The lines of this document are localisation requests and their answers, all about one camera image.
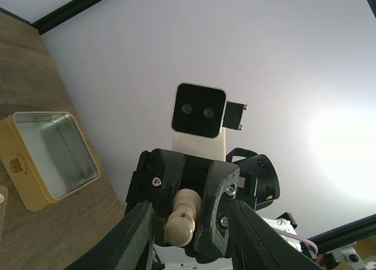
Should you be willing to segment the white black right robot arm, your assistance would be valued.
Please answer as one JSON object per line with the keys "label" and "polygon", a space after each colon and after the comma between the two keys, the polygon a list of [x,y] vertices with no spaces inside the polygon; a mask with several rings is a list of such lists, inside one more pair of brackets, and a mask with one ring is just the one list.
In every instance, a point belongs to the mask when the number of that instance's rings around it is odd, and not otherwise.
{"label": "white black right robot arm", "polygon": [[126,211],[152,204],[154,242],[173,245],[168,219],[194,225],[179,244],[200,264],[230,258],[235,269],[317,269],[312,258],[291,246],[258,216],[280,196],[276,171],[265,155],[232,150],[225,160],[154,149],[141,153],[126,197]]}

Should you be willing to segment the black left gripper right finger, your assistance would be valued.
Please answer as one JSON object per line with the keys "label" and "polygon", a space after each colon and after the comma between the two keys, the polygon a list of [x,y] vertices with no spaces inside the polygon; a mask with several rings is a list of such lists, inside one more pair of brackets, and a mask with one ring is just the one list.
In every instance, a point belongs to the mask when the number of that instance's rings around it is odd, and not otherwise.
{"label": "black left gripper right finger", "polygon": [[230,202],[229,240],[233,269],[321,269],[242,201]]}

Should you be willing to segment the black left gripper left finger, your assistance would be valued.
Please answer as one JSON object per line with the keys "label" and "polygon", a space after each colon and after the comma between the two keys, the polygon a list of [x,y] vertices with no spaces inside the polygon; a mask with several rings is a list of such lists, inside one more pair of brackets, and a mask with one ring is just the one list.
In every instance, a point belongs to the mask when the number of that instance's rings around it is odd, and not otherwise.
{"label": "black left gripper left finger", "polygon": [[154,214],[138,203],[92,249],[66,269],[152,269]]}

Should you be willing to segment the light wooden chess pawn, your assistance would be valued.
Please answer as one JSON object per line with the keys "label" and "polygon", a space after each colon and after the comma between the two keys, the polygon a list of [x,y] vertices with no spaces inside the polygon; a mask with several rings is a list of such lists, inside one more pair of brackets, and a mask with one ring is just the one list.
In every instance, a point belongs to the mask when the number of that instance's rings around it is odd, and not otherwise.
{"label": "light wooden chess pawn", "polygon": [[173,211],[164,227],[168,243],[183,247],[190,243],[196,229],[196,221],[202,211],[202,199],[192,189],[181,189],[173,198]]}

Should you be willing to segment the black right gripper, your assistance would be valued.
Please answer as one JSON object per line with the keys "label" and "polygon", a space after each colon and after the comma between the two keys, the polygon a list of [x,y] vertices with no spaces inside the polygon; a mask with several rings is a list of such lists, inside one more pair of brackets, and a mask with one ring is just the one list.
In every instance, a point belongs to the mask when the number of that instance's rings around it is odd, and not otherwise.
{"label": "black right gripper", "polygon": [[255,207],[257,178],[245,160],[236,162],[201,158],[165,149],[141,153],[126,197],[126,212],[139,202],[151,202],[155,215],[155,244],[170,246],[165,225],[172,213],[172,201],[181,189],[192,189],[202,199],[193,238],[183,248],[199,263],[229,258],[228,225],[230,200]]}

